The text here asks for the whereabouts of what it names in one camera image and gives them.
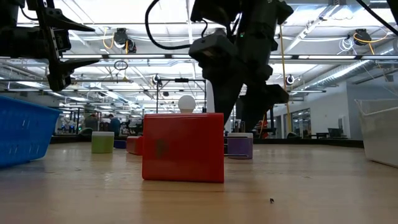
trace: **black cable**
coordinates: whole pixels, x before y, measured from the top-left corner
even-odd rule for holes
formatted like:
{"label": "black cable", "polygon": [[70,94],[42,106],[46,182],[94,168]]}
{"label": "black cable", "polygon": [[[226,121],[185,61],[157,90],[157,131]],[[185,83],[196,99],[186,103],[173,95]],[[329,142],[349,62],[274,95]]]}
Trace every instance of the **black cable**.
{"label": "black cable", "polygon": [[32,21],[38,21],[38,20],[39,20],[39,19],[34,19],[34,18],[31,18],[31,17],[27,16],[27,14],[25,14],[23,8],[21,8],[21,12],[22,12],[22,15],[24,15],[24,16],[26,17],[26,19],[30,19],[30,20],[32,20]]}
{"label": "black cable", "polygon": [[206,20],[202,19],[203,22],[205,22],[206,26],[205,29],[201,32],[201,37],[204,38],[205,37],[205,32],[207,30],[207,27],[209,26],[209,23],[207,23]]}
{"label": "black cable", "polygon": [[364,7],[365,10],[367,10],[368,13],[370,13],[370,15],[372,15],[373,17],[375,17],[381,24],[383,24],[384,26],[386,26],[389,30],[391,30],[393,33],[395,33],[395,35],[398,35],[398,30],[396,30],[395,28],[393,28],[388,22],[386,22],[384,19],[382,19],[380,16],[378,16],[367,4],[365,4],[365,2],[363,2],[362,0],[356,0],[362,7]]}
{"label": "black cable", "polygon": [[186,44],[186,45],[180,45],[180,46],[175,46],[175,47],[168,47],[168,46],[164,46],[159,44],[158,42],[156,42],[156,40],[153,38],[152,34],[150,33],[149,30],[149,13],[152,10],[152,8],[156,5],[156,3],[158,3],[159,0],[153,0],[152,3],[148,6],[148,9],[145,13],[145,29],[147,31],[148,37],[150,39],[150,41],[156,46],[159,47],[161,49],[164,50],[180,50],[180,49],[186,49],[186,48],[190,48],[191,45],[190,44]]}

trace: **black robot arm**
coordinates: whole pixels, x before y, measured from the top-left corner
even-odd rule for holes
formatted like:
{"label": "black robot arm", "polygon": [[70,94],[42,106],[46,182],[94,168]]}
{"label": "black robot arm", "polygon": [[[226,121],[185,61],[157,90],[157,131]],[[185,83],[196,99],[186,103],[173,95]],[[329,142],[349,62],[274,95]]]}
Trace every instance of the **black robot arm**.
{"label": "black robot arm", "polygon": [[74,69],[98,62],[82,59],[61,61],[62,53],[71,49],[68,30],[94,31],[73,22],[56,9],[53,0],[27,0],[28,10],[35,11],[38,27],[18,27],[19,8],[25,0],[0,0],[0,56],[47,59],[50,88],[61,91],[70,83]]}
{"label": "black robot arm", "polygon": [[[236,35],[228,32],[231,22],[241,13]],[[242,119],[246,131],[276,103],[287,103],[289,94],[280,85],[267,85],[272,75],[268,65],[277,24],[281,25],[293,9],[279,0],[196,0],[191,20],[208,19],[227,27],[226,34],[211,34],[194,41],[189,55],[199,62],[203,78],[213,86],[215,111],[224,114],[224,122],[239,97],[243,84]]]}

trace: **blue plastic bin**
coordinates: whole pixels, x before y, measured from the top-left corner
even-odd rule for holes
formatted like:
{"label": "blue plastic bin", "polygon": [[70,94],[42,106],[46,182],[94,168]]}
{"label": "blue plastic bin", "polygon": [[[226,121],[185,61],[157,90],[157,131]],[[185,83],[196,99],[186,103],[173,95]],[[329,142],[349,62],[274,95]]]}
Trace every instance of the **blue plastic bin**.
{"label": "blue plastic bin", "polygon": [[44,157],[60,113],[0,96],[0,167]]}

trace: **person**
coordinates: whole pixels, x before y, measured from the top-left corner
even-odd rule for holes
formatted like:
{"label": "person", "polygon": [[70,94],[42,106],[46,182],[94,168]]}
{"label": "person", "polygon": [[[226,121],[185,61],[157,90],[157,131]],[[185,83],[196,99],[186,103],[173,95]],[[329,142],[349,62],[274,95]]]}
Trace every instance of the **person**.
{"label": "person", "polygon": [[120,134],[120,120],[115,118],[113,114],[110,114],[109,118],[111,120],[111,123],[109,124],[109,129],[110,131],[114,132],[115,137],[117,137]]}
{"label": "person", "polygon": [[95,114],[88,116],[85,121],[85,128],[91,128],[93,131],[98,131],[98,118]]}

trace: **white ball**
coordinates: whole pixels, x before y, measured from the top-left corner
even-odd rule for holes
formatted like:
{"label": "white ball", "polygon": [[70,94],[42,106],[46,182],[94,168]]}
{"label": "white ball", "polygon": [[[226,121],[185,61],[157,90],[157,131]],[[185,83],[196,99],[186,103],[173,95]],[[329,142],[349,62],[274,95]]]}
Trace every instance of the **white ball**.
{"label": "white ball", "polygon": [[192,96],[182,96],[178,101],[180,110],[194,110],[196,107],[195,99]]}

